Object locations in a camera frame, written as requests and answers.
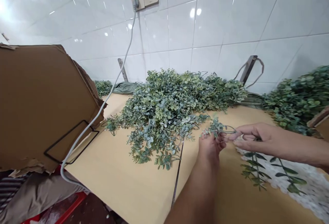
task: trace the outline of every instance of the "wire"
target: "wire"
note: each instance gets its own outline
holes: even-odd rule
[[[254,84],[258,81],[258,79],[259,79],[259,78],[263,75],[263,73],[264,73],[264,62],[263,62],[260,58],[256,58],[255,60],[258,60],[258,61],[261,63],[261,74],[256,78],[256,80],[255,80],[251,85],[248,85],[246,88],[249,88],[250,86],[254,85]],[[240,70],[237,72],[237,74],[236,74],[236,76],[235,76],[235,78],[234,78],[233,80],[235,80],[235,79],[238,77],[240,71],[242,70],[243,67],[245,67],[245,66],[247,65],[247,63],[248,63],[248,61],[247,61],[246,63],[243,64],[243,66],[242,66],[242,67],[240,68]]]
[[[120,69],[120,72],[118,73],[118,76],[117,76],[117,78],[116,78],[116,80],[115,80],[115,82],[114,82],[114,84],[113,84],[113,86],[112,86],[112,88],[111,88],[111,91],[110,91],[109,95],[107,96],[106,100],[104,101],[104,103],[102,104],[102,106],[100,107],[100,109],[99,109],[97,115],[96,115],[95,118],[89,123],[89,125],[88,125],[88,126],[82,131],[82,133],[78,136],[78,138],[75,140],[75,142],[73,143],[72,147],[70,148],[70,150],[69,150],[67,156],[65,157],[65,159],[64,159],[63,162],[62,162],[62,167],[61,167],[61,176],[62,176],[62,178],[63,178],[65,181],[67,181],[67,182],[69,182],[69,183],[72,183],[72,184],[79,185],[79,186],[83,187],[83,188],[86,189],[86,190],[89,190],[89,189],[87,189],[87,188],[86,188],[83,184],[81,184],[79,181],[75,181],[75,180],[69,179],[66,175],[64,175],[64,166],[65,166],[65,164],[66,164],[66,161],[69,159],[69,157],[70,157],[72,151],[74,150],[76,144],[79,142],[79,140],[80,140],[81,137],[83,136],[83,134],[89,129],[89,127],[90,127],[90,126],[95,122],[95,120],[99,117],[100,113],[102,112],[102,110],[103,110],[103,108],[104,108],[104,106],[105,106],[105,103],[106,103],[107,100],[110,98],[110,95],[111,95],[112,92],[113,92],[114,86],[115,86],[115,84],[117,83],[117,80],[118,80],[118,78],[119,78],[119,76],[120,76],[120,74],[121,74],[121,72],[122,72],[122,69],[123,69],[124,64],[125,64],[125,62],[126,62],[127,55],[128,55],[128,52],[129,52],[129,49],[130,49],[130,46],[131,46],[131,42],[132,42],[132,40],[133,40],[133,28],[134,28],[134,24],[135,24],[135,20],[136,20],[136,10],[137,10],[137,8],[139,7],[139,1],[138,1],[138,0],[134,0],[134,2],[135,2],[135,4],[134,4],[134,20],[133,20],[133,26],[132,26],[132,28],[131,28],[131,37],[130,37],[130,42],[129,42],[129,46],[128,46],[127,52],[126,52],[126,54],[125,54],[125,56],[124,56],[124,60],[123,60],[123,64],[122,64],[122,67],[121,67],[121,69]]]

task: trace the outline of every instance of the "leg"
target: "leg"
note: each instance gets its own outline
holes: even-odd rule
[[[0,213],[0,223],[21,223],[80,191],[80,186],[66,182],[60,175],[34,173]]]

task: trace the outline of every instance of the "cloth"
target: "cloth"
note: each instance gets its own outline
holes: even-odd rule
[[[0,214],[30,176],[30,174],[25,174],[18,178],[12,178],[8,175],[9,173],[0,180]]]
[[[68,172],[65,174],[74,179]],[[66,182],[60,175],[33,173],[0,213],[0,223],[22,223],[80,191],[83,188]]]
[[[236,148],[236,150],[241,155],[244,155],[246,152],[248,152],[239,148]],[[322,220],[325,224],[329,224],[329,182],[327,181],[325,174],[318,171],[315,167],[307,164],[282,160],[283,165],[298,172],[298,175],[293,176],[302,178],[307,181],[306,185],[296,185],[297,188],[305,192],[306,195],[290,193],[287,190],[287,187],[290,184],[287,181],[287,178],[275,176],[277,173],[284,173],[283,169],[281,167],[271,165],[272,163],[270,162],[270,159],[272,156],[262,153],[259,154],[267,159],[266,161],[259,159],[258,162],[265,167],[265,169],[260,168],[260,171],[268,174],[272,178],[268,179],[262,177],[262,179],[269,182],[273,188],[279,188],[283,193],[288,194],[304,208],[310,209],[314,215]],[[241,158],[245,161],[250,159],[245,156],[242,156]]]
[[[113,93],[116,94],[132,94],[137,87],[136,83],[122,82],[114,85]]]

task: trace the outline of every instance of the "artificial eucalyptus garland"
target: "artificial eucalyptus garland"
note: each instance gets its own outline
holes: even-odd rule
[[[184,139],[193,139],[192,129],[209,118],[194,113],[225,111],[247,96],[241,82],[222,79],[215,73],[205,79],[201,72],[162,70],[147,74],[147,82],[138,85],[121,115],[108,119],[107,129],[115,135],[119,127],[134,128],[127,142],[132,145],[130,155],[136,163],[145,163],[156,151],[158,169],[169,170],[171,162],[180,159],[178,152]]]
[[[111,88],[112,88],[112,84],[110,81],[95,80],[94,83],[96,85],[96,89],[97,89],[99,97],[107,96],[110,93]]]
[[[276,90],[262,96],[262,107],[271,111],[274,121],[282,128],[312,135],[307,122],[329,105],[329,65],[300,76],[285,79]]]

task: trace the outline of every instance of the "white tile wall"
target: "white tile wall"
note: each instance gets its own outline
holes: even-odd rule
[[[130,39],[131,0],[0,1],[9,43],[62,44],[91,78],[114,81]],[[159,0],[137,14],[125,68],[134,82],[161,68],[231,79],[254,54],[265,63],[250,87],[257,93],[328,64],[329,0]],[[247,85],[260,73],[257,63]]]

